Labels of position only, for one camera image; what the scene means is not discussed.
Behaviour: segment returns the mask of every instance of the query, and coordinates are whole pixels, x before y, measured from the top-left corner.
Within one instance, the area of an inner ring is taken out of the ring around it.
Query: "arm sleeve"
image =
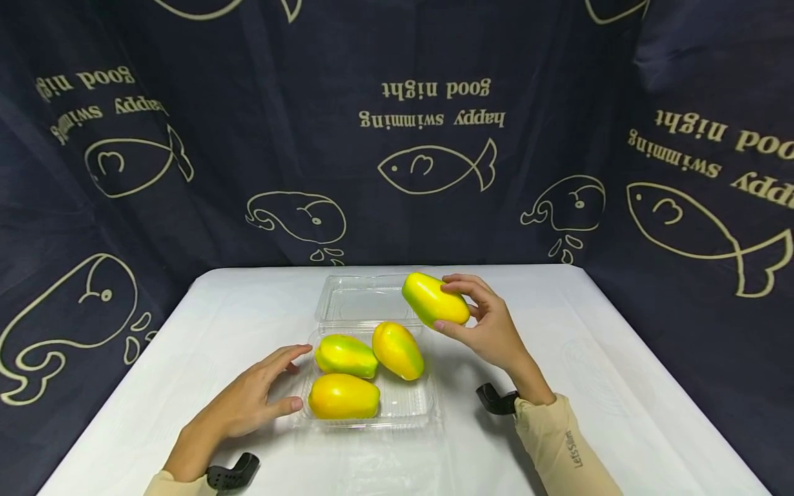
[[[549,496],[619,496],[622,492],[579,431],[568,399],[551,405],[515,400],[515,429]]]
[[[206,483],[206,475],[192,483],[178,483],[165,470],[152,477],[144,496],[215,496],[218,492]]]

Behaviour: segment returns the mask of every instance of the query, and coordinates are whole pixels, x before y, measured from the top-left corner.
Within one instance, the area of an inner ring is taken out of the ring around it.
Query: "yellow papaya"
[[[408,275],[403,284],[403,298],[419,320],[431,329],[438,320],[465,324],[470,317],[468,304],[459,294],[441,290],[444,281],[421,272]]]
[[[372,334],[375,357],[390,371],[413,381],[425,371],[425,360],[414,336],[400,324],[381,322]]]
[[[345,334],[331,334],[322,338],[314,352],[314,359],[326,374],[339,372],[372,379],[378,369],[378,360],[372,348]]]
[[[322,419],[372,418],[379,402],[375,384],[349,374],[321,375],[309,393],[309,408]]]

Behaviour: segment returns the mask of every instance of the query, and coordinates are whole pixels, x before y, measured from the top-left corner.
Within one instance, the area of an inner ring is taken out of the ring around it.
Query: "white tablecloth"
[[[198,278],[40,495],[139,496],[179,429],[220,389],[279,346],[306,341],[327,275],[410,270],[222,269]],[[422,270],[477,274],[507,301],[549,384],[570,397],[582,432],[625,494],[768,494],[581,269]],[[544,494],[512,418],[485,413],[474,392],[489,381],[512,390],[505,374],[432,334],[439,433],[318,436],[284,418],[229,443],[217,461],[231,466],[243,451],[259,456],[246,494]]]

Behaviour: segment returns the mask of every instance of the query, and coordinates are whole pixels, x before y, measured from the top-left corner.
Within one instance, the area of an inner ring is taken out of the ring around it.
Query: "plastic clamshell lid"
[[[402,295],[408,274],[372,277],[330,275],[322,288],[315,318],[321,329],[353,322],[422,325]]]

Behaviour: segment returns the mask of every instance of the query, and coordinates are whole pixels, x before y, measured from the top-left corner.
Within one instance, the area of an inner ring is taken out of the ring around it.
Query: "dark blue backdrop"
[[[785,0],[0,5],[0,476],[35,494],[190,282],[585,267],[794,491]]]

